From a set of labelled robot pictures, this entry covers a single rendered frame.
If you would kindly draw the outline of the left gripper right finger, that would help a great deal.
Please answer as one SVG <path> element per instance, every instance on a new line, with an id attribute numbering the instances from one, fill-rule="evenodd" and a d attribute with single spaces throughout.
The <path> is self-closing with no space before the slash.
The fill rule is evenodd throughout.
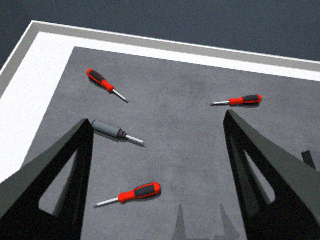
<path id="1" fill-rule="evenodd" d="M 231 109 L 223 126 L 247 240 L 320 240 L 320 172 Z M 272 203 L 244 150 L 272 187 Z"/>

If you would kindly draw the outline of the red and black screwdriver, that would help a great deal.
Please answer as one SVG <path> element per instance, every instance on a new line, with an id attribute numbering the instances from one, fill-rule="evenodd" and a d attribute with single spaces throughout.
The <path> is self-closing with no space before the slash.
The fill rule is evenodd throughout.
<path id="1" fill-rule="evenodd" d="M 87 76 L 95 83 L 105 87 L 109 92 L 112 92 L 112 91 L 115 92 L 118 96 L 120 96 L 122 99 L 128 102 L 128 100 L 124 98 L 122 95 L 120 95 L 117 91 L 115 91 L 114 87 L 110 85 L 98 72 L 92 69 L 88 69 Z"/>
<path id="2" fill-rule="evenodd" d="M 222 104 L 222 103 L 229 103 L 230 105 L 233 104 L 244 104 L 244 105 L 251 105 L 251 104 L 257 104 L 261 102 L 261 95 L 248 95 L 248 96 L 243 96 L 240 98 L 236 99 L 229 99 L 228 101 L 223 101 L 223 102 L 213 102 L 210 103 L 211 105 L 213 104 Z"/>
<path id="3" fill-rule="evenodd" d="M 120 202 L 124 202 L 124 201 L 130 200 L 130 199 L 147 198 L 147 197 L 154 196 L 154 195 L 158 194 L 159 192 L 160 192 L 160 185 L 157 182 L 148 183 L 148 184 L 141 185 L 141 186 L 133 189 L 132 191 L 129 191 L 126 193 L 120 193 L 117 198 L 103 201 L 100 203 L 96 203 L 93 205 L 93 207 L 103 205 L 106 203 L 110 203 L 113 201 L 117 201 L 117 200 L 119 200 Z"/>

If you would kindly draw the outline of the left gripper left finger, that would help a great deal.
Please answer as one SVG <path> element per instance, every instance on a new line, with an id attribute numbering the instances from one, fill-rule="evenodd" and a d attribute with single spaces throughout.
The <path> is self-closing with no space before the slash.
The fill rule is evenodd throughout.
<path id="1" fill-rule="evenodd" d="M 94 129 L 81 119 L 56 143 L 0 183 L 0 240 L 80 240 Z M 76 151 L 52 214 L 39 200 Z"/>

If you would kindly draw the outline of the grey screwdriver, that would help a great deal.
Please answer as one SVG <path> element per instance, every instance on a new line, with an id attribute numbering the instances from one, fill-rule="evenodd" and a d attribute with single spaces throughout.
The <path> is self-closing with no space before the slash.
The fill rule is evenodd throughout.
<path id="1" fill-rule="evenodd" d="M 127 133 L 125 133 L 124 131 L 121 130 L 121 128 L 113 126 L 111 124 L 105 123 L 103 121 L 100 120 L 93 120 L 91 123 L 92 127 L 94 130 L 97 130 L 99 132 L 105 133 L 107 135 L 113 136 L 115 138 L 129 138 L 132 140 L 135 140 L 137 142 L 140 143 L 145 143 L 142 140 L 136 139 L 134 137 L 128 136 Z"/>

